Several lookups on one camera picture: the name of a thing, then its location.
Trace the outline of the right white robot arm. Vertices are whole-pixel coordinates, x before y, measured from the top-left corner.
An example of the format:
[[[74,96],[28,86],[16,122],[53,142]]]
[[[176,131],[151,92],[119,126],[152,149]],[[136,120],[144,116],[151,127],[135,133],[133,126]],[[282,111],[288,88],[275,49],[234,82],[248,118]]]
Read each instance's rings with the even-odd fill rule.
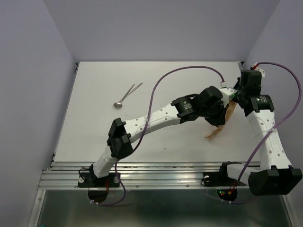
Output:
[[[255,196],[286,195],[302,179],[282,146],[275,121],[274,105],[269,95],[261,94],[262,74],[258,70],[242,70],[236,85],[236,99],[244,110],[258,142],[253,153],[259,154],[260,171],[237,162],[224,162],[218,180],[229,184],[233,180],[247,185]]]

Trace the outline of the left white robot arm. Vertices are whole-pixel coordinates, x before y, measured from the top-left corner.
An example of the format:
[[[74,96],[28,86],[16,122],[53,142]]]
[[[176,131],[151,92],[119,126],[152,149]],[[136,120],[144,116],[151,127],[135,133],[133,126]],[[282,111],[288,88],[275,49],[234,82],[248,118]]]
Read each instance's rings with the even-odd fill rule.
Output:
[[[141,143],[146,134],[195,121],[199,117],[215,127],[225,125],[229,102],[235,97],[236,91],[231,87],[217,89],[210,86],[200,94],[179,97],[158,111],[148,112],[146,116],[127,121],[114,119],[104,152],[89,167],[89,181],[94,186],[101,186],[113,165],[135,152],[132,143]]]

